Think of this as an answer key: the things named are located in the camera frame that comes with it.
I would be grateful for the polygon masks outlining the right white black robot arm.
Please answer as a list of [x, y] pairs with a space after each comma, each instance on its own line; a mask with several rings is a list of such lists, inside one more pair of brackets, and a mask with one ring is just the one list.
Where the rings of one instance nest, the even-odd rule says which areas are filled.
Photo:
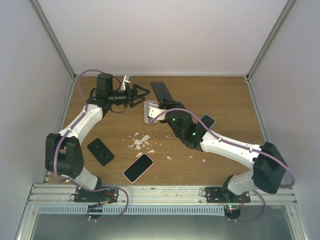
[[194, 123], [191, 113], [178, 101], [164, 98], [159, 107], [166, 110], [164, 122], [187, 148], [223, 156], [249, 169], [227, 177], [221, 187], [223, 200], [232, 203], [239, 195], [253, 190], [278, 192], [287, 164], [274, 144], [267, 141], [264, 145], [249, 144], [221, 136], [203, 121]]

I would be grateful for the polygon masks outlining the beige phone case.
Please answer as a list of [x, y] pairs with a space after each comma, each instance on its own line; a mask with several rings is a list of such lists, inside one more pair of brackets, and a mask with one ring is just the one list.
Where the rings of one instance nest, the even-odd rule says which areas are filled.
[[154, 104], [154, 105], [158, 105], [158, 103], [155, 100], [146, 100], [143, 105], [144, 105], [144, 122], [147, 124], [147, 116], [146, 116], [146, 110], [147, 110], [147, 106], [149, 104]]

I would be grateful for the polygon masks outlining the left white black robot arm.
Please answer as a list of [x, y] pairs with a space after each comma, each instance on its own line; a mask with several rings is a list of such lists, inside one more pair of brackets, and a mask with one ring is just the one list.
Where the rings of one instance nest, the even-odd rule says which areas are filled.
[[96, 86], [84, 99], [84, 106], [78, 116], [58, 133], [50, 133], [45, 140], [45, 169], [58, 179], [71, 181], [85, 189], [86, 197], [98, 202], [103, 197], [99, 178], [84, 166], [81, 144], [92, 128], [112, 110], [113, 106], [134, 108], [145, 101], [150, 91], [125, 78], [114, 89], [117, 77], [103, 71], [98, 72]]

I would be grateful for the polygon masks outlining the black smartphone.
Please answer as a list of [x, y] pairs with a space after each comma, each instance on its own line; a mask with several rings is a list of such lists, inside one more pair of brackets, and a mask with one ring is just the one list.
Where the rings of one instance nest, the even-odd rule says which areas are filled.
[[173, 101], [173, 98], [164, 82], [151, 82], [150, 85], [159, 103]]

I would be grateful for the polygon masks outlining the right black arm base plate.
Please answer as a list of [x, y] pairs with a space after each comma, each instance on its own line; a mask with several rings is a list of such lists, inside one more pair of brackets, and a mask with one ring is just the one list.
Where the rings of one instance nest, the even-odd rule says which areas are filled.
[[228, 189], [221, 186], [207, 186], [201, 191], [200, 195], [206, 198], [207, 203], [250, 203], [251, 197], [249, 192], [241, 195], [235, 195]]

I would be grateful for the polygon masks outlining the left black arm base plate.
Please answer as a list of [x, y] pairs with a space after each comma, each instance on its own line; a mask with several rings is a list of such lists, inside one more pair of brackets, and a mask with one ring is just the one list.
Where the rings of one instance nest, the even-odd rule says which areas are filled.
[[75, 193], [71, 194], [69, 199], [75, 203], [111, 204], [118, 201], [118, 193], [118, 189], [88, 191], [77, 187]]

